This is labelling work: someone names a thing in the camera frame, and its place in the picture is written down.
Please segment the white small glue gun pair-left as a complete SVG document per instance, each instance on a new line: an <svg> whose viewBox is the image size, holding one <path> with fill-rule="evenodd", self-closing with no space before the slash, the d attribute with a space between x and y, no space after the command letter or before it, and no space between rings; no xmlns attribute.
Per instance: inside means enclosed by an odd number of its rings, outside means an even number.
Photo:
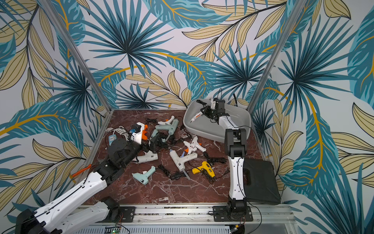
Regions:
<svg viewBox="0 0 374 234"><path fill-rule="evenodd" d="M187 142L187 141L184 141L183 143L184 143L184 145L187 147L187 150L185 150L186 155L189 155L189 154L191 154L191 153L194 153L194 152L197 150L197 148L196 148L196 146L195 146L194 144L189 143L189 142Z"/></svg>

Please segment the white orange-trigger glue gun front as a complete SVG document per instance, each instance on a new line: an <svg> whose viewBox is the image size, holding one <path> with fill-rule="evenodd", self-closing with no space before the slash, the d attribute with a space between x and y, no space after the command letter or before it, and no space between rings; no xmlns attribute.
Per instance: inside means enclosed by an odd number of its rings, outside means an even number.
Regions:
<svg viewBox="0 0 374 234"><path fill-rule="evenodd" d="M203 116L204 114L202 112L198 112L197 114L195 114L191 120L190 120L190 123L193 123L194 121L196 121L200 116Z"/></svg>

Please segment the white small glue gun pair-right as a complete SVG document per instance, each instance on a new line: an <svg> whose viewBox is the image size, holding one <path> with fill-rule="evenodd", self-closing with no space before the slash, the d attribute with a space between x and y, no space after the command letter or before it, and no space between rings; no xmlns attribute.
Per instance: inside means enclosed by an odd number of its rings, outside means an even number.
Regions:
<svg viewBox="0 0 374 234"><path fill-rule="evenodd" d="M198 137L195 136L193 139L192 139L192 142L191 142L191 148L192 148L192 151L195 152L196 150L199 150L201 152L206 152L206 148L202 146L201 143L198 142Z"/></svg>

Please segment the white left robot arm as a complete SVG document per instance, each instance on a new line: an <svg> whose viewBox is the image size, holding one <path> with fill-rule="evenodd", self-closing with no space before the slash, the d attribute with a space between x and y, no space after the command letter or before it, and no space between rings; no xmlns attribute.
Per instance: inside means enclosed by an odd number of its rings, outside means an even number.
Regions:
<svg viewBox="0 0 374 234"><path fill-rule="evenodd" d="M120 205L110 197L78 213L74 211L122 176L142 149L141 141L114 140L107 149L106 158L78 185L35 211L21 212L16 219L15 233L72 234L103 220L118 223L123 217Z"/></svg>

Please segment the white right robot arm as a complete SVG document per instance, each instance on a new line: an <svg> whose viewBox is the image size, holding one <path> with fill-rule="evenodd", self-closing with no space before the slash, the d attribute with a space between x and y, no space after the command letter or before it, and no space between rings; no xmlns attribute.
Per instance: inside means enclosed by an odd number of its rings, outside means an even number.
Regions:
<svg viewBox="0 0 374 234"><path fill-rule="evenodd" d="M228 156L230 172L230 189L228 195L228 215L245 216L247 201L243 188L243 163L247 153L247 131L237 126L225 109L223 99L214 98L205 115L225 130L225 154Z"/></svg>

